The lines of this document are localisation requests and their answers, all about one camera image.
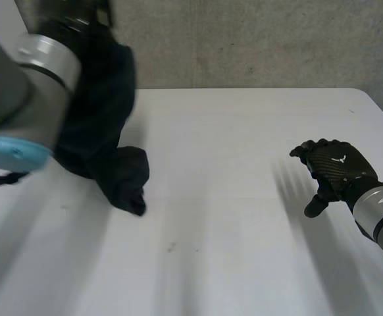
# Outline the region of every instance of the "dark fabric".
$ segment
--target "dark fabric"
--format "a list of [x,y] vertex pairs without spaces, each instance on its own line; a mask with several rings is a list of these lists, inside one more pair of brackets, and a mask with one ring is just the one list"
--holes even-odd
[[143,185],[149,178],[146,152],[117,148],[134,105],[132,50],[118,45],[108,29],[100,28],[81,62],[80,83],[54,157],[66,170],[94,179],[115,207],[143,215]]

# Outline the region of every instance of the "robotic hand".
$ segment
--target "robotic hand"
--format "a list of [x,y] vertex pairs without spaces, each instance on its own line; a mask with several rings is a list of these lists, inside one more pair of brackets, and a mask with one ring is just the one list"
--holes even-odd
[[316,217],[330,202],[344,201],[360,231],[383,249],[383,182],[363,155],[349,143],[321,139],[297,146],[290,156],[299,157],[319,183],[304,214]]

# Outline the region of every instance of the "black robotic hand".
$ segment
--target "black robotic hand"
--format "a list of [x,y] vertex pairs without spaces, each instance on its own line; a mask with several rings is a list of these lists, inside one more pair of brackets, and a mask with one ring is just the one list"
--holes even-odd
[[351,184],[359,182],[358,179],[362,179],[362,186],[369,186],[371,182],[376,186],[379,183],[373,167],[349,143],[325,139],[316,143],[309,140],[293,149],[290,156],[299,157],[310,170],[312,178],[319,183],[317,194],[304,210],[310,218],[320,215],[330,202],[335,201],[347,202],[352,210],[350,200],[353,196],[358,198],[359,194],[348,196],[347,192]]

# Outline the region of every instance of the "gray concrete wall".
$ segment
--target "gray concrete wall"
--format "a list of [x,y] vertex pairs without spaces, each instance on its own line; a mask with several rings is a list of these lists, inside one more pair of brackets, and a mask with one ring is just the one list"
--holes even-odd
[[141,88],[366,91],[383,109],[383,0],[114,0]]

